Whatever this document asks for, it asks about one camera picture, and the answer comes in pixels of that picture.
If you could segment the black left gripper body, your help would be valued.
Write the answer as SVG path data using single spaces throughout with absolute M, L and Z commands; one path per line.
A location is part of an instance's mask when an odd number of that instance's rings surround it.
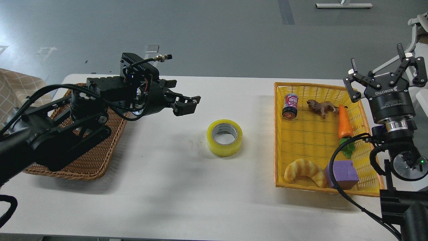
M 159 89 L 158 80 L 152 81 L 148 92 L 143 95 L 142 110 L 136 111 L 135 116 L 156 114 L 167 107 L 166 91 L 170 89 Z

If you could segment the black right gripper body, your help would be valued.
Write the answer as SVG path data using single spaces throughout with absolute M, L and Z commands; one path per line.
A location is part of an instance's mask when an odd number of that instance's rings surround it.
M 408 81 L 398 81 L 394 87 L 389 86 L 387 81 L 380 90 L 367 87 L 364 94 L 369 102 L 373 122 L 380 125 L 386 119 L 410 119 L 416 116 L 408 89 Z

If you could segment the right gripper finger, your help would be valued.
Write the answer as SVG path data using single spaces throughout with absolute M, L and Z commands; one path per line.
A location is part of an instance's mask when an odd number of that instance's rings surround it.
M 350 61 L 352 68 L 348 71 L 348 76 L 343 79 L 343 82 L 351 102 L 356 103 L 360 99 L 362 99 L 363 96 L 361 92 L 355 90 L 352 87 L 353 82 L 361 84 L 365 88 L 370 88 L 374 90 L 379 89 L 379 83 L 375 80 L 375 75 L 372 71 L 369 71 L 367 75 L 361 75 L 360 73 L 358 73 L 355 59 L 351 58 Z
M 390 87 L 395 87 L 397 85 L 398 80 L 408 67 L 414 67 L 416 70 L 416 76 L 412 79 L 413 85 L 416 87 L 424 87 L 427 84 L 427 72 L 424 58 L 414 57 L 412 54 L 407 56 L 401 43 L 397 44 L 397 52 L 401 64 L 395 73 L 391 74 Z

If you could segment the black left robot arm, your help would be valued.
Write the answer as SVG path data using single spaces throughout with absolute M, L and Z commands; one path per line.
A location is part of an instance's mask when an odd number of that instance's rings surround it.
M 170 59 L 122 53 L 119 75 L 87 78 L 85 86 L 52 84 L 28 96 L 1 129 L 1 185 L 34 163 L 60 171 L 106 140 L 113 133 L 108 110 L 129 122 L 164 108 L 193 114 L 201 97 L 173 92 L 177 81 L 160 78 L 152 65 Z

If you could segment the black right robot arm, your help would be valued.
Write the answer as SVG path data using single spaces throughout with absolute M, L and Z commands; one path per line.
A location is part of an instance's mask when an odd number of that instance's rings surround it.
M 351 204 L 391 232 L 399 241 L 426 241 L 428 239 L 427 192 L 400 191 L 393 186 L 392 176 L 403 181 L 418 181 L 427 176 L 427 159 L 413 143 L 416 115 L 410 87 L 424 87 L 427 73 L 423 57 L 405 53 L 397 44 L 401 61 L 394 73 L 375 75 L 369 71 L 361 75 L 355 60 L 352 70 L 343 82 L 351 102 L 367 98 L 374 123 L 372 134 L 351 137 L 336 148 L 328 164 L 328 173 L 334 188 Z M 373 144 L 369 162 L 376 173 L 386 178 L 387 187 L 380 190 L 381 217 L 357 204 L 339 186 L 333 171 L 335 158 L 345 146 L 356 141 Z

